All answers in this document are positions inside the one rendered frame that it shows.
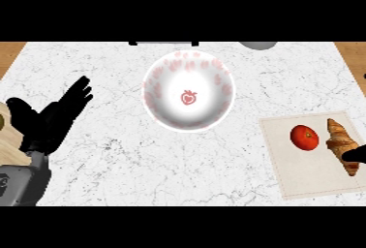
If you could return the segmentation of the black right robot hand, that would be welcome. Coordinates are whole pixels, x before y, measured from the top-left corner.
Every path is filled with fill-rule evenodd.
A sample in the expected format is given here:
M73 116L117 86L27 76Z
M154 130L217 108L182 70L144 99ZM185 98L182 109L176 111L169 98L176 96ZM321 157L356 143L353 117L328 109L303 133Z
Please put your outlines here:
M349 150L343 154L343 159L347 162L358 162L366 164L366 144Z

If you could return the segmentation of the pale wooden cutting board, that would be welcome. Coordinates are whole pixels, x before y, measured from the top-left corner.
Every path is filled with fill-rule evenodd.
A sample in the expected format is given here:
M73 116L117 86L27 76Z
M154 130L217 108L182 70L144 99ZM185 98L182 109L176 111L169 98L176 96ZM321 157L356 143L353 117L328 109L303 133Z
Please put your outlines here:
M27 166L32 159L20 151L24 135L11 125L11 112L5 103L0 102L0 166Z

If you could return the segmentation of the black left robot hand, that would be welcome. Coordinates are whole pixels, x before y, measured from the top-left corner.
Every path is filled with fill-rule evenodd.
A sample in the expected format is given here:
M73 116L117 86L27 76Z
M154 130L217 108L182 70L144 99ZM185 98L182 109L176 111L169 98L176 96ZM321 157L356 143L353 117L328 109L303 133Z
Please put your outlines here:
M91 79L83 76L70 87L61 100L52 102L37 112L27 101L11 98L6 105L11 111L11 124L23 133L20 151L51 155L60 148L77 116L94 99Z

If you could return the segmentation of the red tomato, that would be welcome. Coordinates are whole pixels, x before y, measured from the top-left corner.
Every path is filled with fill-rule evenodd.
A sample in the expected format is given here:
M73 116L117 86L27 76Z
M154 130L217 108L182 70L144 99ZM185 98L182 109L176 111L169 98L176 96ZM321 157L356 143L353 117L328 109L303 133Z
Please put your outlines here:
M319 136L307 126L297 125L291 130L291 141L299 149L310 151L319 145Z

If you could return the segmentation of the grey round object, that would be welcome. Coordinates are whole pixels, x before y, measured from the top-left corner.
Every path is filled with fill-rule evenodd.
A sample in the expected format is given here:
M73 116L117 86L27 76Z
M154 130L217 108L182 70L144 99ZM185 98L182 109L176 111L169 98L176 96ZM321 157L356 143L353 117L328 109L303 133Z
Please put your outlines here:
M277 42L243 42L243 45L254 50L268 50L277 46Z

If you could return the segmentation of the beige placemat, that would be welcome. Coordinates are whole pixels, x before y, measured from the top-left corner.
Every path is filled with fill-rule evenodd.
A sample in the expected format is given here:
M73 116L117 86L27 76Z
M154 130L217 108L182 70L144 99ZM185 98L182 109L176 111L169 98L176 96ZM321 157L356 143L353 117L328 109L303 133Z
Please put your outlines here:
M285 200L315 198L341 193L366 192L366 165L356 176L346 172L344 165L327 147L331 137L328 119L333 118L359 145L365 143L346 111L281 116L259 120L274 170ZM291 130L297 125L313 129L319 145L305 151L291 141Z

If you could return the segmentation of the brown croissant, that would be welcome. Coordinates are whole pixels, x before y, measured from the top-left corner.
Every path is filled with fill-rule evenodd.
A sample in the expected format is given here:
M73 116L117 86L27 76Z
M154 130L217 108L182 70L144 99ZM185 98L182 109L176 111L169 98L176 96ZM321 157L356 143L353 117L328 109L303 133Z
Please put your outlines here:
M359 171L359 163L347 162L343 159L343 155L352 149L359 147L358 142L352 139L344 126L333 119L328 119L328 132L330 139L327 140L327 146L333 150L340 162L343 163L343 168L350 176L356 176Z

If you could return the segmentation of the white bowl with strawberry print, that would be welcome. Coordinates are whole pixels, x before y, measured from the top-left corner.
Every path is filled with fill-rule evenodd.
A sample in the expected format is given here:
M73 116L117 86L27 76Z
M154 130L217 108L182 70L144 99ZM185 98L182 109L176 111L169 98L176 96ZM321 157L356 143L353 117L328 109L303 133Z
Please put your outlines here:
M179 133L198 133L226 118L237 84L222 60L200 50L178 50L150 68L144 105L157 123Z

